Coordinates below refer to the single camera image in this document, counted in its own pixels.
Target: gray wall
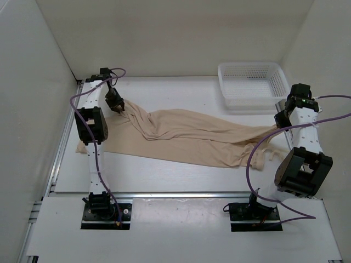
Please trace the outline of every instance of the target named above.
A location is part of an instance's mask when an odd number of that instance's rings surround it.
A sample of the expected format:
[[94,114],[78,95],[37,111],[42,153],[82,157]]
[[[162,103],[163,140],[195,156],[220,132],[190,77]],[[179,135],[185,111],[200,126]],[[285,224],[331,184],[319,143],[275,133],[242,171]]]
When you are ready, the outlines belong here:
[[0,262],[15,262],[76,84],[35,0],[0,10]]
[[215,76],[226,61],[280,61],[313,0],[37,0],[77,78]]
[[[312,86],[314,96],[351,95],[351,2],[315,0],[282,67],[289,84]],[[351,112],[348,99],[321,99],[319,119]],[[333,167],[318,197],[323,198],[345,262],[351,262],[351,118],[320,125],[319,137]]]

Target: folded garment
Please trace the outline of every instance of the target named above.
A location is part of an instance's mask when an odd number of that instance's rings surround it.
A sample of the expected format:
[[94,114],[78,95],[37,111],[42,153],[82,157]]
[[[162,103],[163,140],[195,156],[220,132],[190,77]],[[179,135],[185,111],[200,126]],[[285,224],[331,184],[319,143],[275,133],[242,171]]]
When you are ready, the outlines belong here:
[[[254,145],[276,129],[239,125],[188,110],[147,113],[130,101],[125,103],[125,111],[106,119],[106,152],[213,167],[245,166]],[[266,150],[282,156],[265,141],[253,156],[253,168],[263,169]],[[82,142],[76,152],[86,153]]]

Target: black mounting plate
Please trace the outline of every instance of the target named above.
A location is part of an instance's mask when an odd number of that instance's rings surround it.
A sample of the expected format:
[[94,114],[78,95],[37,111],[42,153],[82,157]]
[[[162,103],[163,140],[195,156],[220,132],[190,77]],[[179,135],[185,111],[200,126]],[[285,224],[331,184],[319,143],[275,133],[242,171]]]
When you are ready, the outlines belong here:
[[84,212],[82,217],[81,229],[96,229],[96,230],[129,230],[131,227],[131,217],[132,217],[132,204],[130,203],[118,203],[122,213],[122,223],[120,226],[116,224],[118,219],[117,213],[116,216],[112,215],[110,218],[102,218],[97,214],[91,213],[89,210],[89,205],[85,204]]
[[253,218],[246,210],[248,203],[230,203],[229,215],[232,232],[258,232],[258,231],[282,231],[278,209],[274,209],[266,218],[265,222],[259,224],[260,220]]

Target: laundry basket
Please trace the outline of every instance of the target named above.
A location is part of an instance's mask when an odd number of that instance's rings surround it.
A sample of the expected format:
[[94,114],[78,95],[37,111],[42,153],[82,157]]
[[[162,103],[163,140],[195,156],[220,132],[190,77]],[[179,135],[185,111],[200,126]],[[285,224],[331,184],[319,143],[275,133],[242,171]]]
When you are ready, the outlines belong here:
[[226,106],[238,110],[273,106],[290,91],[283,71],[273,62],[222,63],[218,77]]

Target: tan pants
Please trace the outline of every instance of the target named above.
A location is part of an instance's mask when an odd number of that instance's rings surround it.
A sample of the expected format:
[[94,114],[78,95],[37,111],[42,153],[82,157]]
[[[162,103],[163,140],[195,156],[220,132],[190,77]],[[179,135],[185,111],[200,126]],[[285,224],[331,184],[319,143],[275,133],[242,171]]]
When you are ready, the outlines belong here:
[[[187,110],[147,113],[130,101],[126,101],[124,112],[106,122],[106,152],[213,167],[245,166],[253,146],[276,129],[239,125]],[[264,142],[253,156],[254,168],[263,169],[266,150],[280,154]],[[82,142],[77,152],[86,152]]]

